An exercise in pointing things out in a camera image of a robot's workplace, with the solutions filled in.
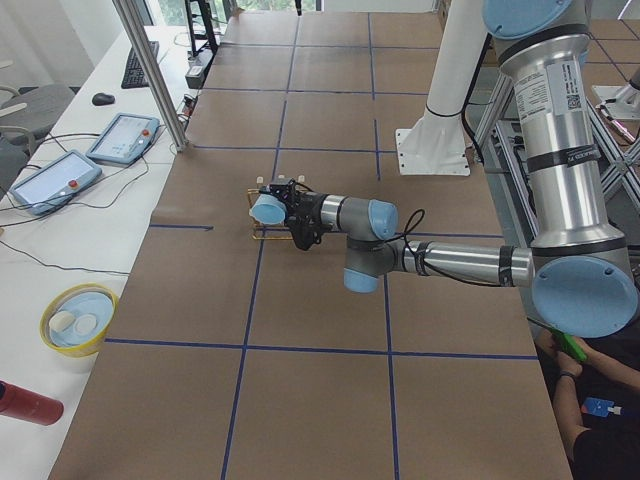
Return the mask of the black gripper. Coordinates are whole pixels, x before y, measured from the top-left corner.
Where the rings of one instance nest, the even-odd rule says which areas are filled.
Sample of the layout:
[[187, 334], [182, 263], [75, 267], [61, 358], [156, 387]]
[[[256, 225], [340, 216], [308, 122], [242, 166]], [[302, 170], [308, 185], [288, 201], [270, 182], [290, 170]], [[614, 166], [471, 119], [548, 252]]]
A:
[[324, 233], [330, 230], [321, 220], [321, 207], [327, 194], [314, 192], [296, 180], [277, 180], [262, 189], [287, 206], [283, 224], [292, 234], [297, 248], [308, 250], [319, 244]]

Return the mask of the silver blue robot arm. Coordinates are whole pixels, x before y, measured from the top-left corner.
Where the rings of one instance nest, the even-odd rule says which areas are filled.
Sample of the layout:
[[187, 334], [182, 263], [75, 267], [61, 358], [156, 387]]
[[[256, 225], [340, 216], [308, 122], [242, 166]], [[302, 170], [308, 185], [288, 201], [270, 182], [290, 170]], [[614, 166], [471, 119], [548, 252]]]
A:
[[405, 175], [463, 171], [461, 119], [484, 48], [513, 83], [538, 230], [531, 244], [480, 247], [410, 241], [394, 205], [314, 192], [293, 179], [262, 187], [251, 215], [283, 225], [306, 250], [346, 236], [344, 284], [370, 293], [393, 271], [488, 287], [527, 287], [551, 328], [604, 337], [639, 312], [624, 234], [607, 218], [580, 61], [589, 43], [584, 1], [455, 1], [425, 112], [397, 131]]

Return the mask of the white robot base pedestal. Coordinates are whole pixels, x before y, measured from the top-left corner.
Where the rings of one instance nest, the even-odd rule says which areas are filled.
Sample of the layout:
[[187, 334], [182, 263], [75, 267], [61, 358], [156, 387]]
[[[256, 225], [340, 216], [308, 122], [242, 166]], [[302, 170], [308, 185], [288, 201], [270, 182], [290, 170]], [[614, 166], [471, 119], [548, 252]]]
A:
[[396, 131], [402, 175], [470, 174], [462, 119], [487, 38], [482, 9], [478, 0], [450, 5], [424, 114]]

